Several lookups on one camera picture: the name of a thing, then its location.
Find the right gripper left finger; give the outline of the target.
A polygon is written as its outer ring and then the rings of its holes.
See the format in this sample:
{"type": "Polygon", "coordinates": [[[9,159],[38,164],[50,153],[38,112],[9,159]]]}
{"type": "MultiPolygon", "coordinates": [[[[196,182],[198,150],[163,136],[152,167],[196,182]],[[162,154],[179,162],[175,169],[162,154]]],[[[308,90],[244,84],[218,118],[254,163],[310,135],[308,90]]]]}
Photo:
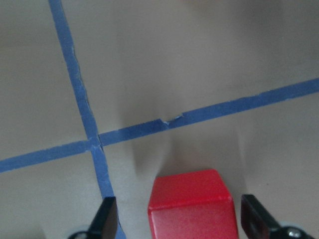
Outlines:
{"type": "Polygon", "coordinates": [[[118,229],[118,210],[115,197],[103,199],[91,225],[87,230],[88,239],[114,239],[118,229]]]}

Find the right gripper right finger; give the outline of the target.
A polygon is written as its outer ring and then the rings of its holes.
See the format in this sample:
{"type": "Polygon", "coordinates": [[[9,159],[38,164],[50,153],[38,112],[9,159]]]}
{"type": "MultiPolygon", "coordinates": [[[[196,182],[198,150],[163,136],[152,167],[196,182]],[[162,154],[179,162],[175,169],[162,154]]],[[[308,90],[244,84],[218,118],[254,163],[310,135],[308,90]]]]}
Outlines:
{"type": "Polygon", "coordinates": [[[249,239],[278,239],[280,224],[252,194],[241,196],[241,227],[249,239]]]}

